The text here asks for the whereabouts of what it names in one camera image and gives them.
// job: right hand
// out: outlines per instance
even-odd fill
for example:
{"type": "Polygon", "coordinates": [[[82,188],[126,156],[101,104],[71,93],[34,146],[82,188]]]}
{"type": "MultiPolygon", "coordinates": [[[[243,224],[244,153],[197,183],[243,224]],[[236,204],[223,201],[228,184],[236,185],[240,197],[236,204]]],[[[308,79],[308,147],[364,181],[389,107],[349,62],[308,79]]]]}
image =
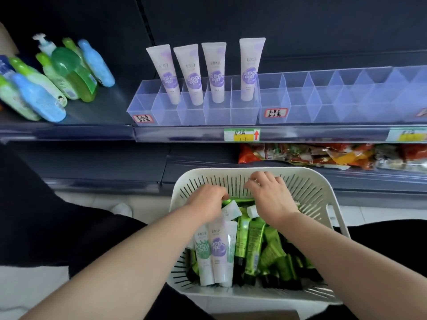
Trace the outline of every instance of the right hand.
{"type": "Polygon", "coordinates": [[[254,172],[243,188],[252,191],[257,212],[270,226],[277,226],[298,208],[281,177],[270,172],[254,172]]]}

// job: red snack bag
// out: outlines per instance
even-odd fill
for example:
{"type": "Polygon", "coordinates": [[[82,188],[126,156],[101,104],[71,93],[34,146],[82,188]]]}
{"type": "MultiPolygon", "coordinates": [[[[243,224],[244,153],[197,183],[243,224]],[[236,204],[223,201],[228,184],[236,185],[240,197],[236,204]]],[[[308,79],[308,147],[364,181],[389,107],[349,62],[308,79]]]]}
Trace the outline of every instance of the red snack bag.
{"type": "Polygon", "coordinates": [[[265,160],[264,144],[256,146],[240,144],[239,164],[247,164],[261,160],[265,160]]]}

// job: black pants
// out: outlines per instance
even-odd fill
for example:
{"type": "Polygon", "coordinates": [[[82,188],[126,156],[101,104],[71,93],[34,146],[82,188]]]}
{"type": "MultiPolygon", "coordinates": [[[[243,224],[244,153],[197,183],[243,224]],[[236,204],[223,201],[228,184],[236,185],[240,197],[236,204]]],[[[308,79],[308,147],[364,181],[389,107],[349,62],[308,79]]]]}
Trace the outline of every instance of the black pants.
{"type": "MultiPolygon", "coordinates": [[[[0,265],[68,266],[70,277],[146,224],[63,201],[6,146],[0,144],[0,265]]],[[[349,227],[355,241],[426,276],[419,261],[427,222],[398,220],[349,227]]],[[[211,319],[186,296],[164,285],[146,319],[211,319]]],[[[313,319],[353,315],[332,306],[313,319]]]]}

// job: plastic basket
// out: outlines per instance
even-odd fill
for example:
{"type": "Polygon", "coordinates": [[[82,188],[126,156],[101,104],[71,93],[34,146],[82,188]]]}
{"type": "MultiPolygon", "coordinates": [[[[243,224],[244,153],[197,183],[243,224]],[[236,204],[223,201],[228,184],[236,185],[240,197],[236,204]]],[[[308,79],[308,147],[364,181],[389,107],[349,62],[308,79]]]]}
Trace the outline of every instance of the plastic basket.
{"type": "MultiPolygon", "coordinates": [[[[199,168],[183,174],[173,188],[170,210],[185,204],[187,198],[201,185],[214,184],[227,188],[232,197],[251,198],[252,193],[243,188],[254,171],[269,171],[274,176],[283,177],[295,201],[301,203],[301,212],[332,228],[328,210],[333,210],[343,235],[350,237],[345,226],[334,191],[329,182],[318,172],[306,167],[269,168],[199,168]]],[[[167,283],[175,290],[187,295],[234,296],[262,299],[297,299],[340,303],[326,284],[309,280],[303,283],[303,290],[291,291],[258,286],[234,285],[232,288],[201,287],[192,284],[185,275],[185,252],[173,267],[167,283]]]]}

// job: clear plastic divider tray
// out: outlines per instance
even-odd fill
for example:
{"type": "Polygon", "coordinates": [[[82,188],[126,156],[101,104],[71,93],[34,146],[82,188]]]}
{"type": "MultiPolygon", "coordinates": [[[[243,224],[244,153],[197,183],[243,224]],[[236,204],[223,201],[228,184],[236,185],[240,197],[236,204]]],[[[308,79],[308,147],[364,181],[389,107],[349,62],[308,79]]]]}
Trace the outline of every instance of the clear plastic divider tray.
{"type": "Polygon", "coordinates": [[[226,76],[215,103],[202,78],[199,106],[183,79],[178,105],[160,80],[144,80],[127,112],[138,126],[427,122],[427,66],[258,74],[251,101],[241,99],[240,80],[226,76]]]}

